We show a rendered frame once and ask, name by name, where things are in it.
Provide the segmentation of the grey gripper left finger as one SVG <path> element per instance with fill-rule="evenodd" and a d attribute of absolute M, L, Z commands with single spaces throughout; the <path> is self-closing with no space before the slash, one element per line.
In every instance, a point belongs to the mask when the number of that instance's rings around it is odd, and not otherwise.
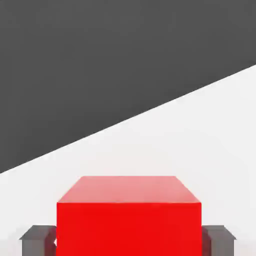
<path fill-rule="evenodd" d="M 18 227 L 12 235 L 12 256 L 56 256 L 56 226 Z"/>

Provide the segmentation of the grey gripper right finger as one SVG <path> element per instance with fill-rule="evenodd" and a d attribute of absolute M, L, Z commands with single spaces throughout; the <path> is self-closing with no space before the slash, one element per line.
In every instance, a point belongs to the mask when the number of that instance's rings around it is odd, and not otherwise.
<path fill-rule="evenodd" d="M 224 225 L 202 225 L 202 256 L 234 256 L 235 240 Z"/>

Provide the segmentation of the small red cube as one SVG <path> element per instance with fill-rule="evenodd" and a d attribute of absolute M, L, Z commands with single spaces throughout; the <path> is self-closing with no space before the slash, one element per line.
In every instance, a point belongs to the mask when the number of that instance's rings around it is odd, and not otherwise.
<path fill-rule="evenodd" d="M 174 176 L 83 176 L 56 239 L 56 256 L 202 256 L 202 204 Z"/>

